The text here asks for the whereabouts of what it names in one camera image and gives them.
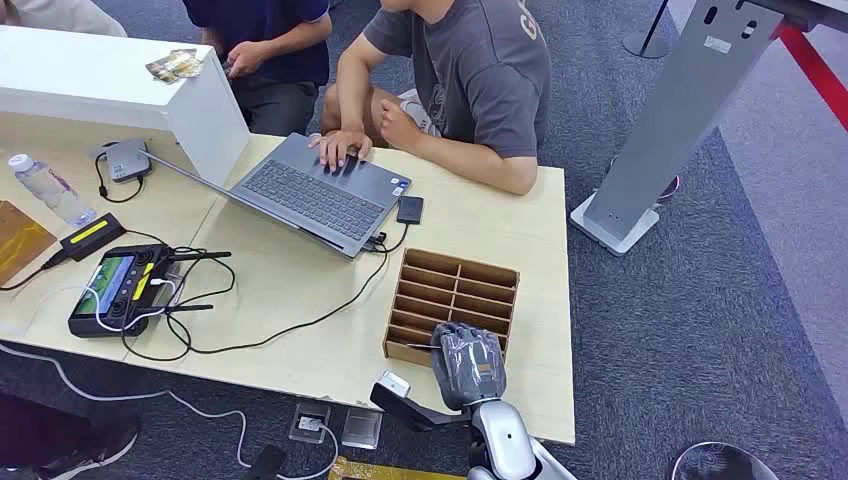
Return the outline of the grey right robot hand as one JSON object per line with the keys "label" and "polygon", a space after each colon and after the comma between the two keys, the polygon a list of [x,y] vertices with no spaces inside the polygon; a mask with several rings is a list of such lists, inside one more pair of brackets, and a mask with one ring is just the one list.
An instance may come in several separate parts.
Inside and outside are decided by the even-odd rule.
{"label": "grey right robot hand", "polygon": [[432,332],[431,367],[444,404],[453,411],[499,400],[506,389],[504,356],[497,336],[461,322]]}

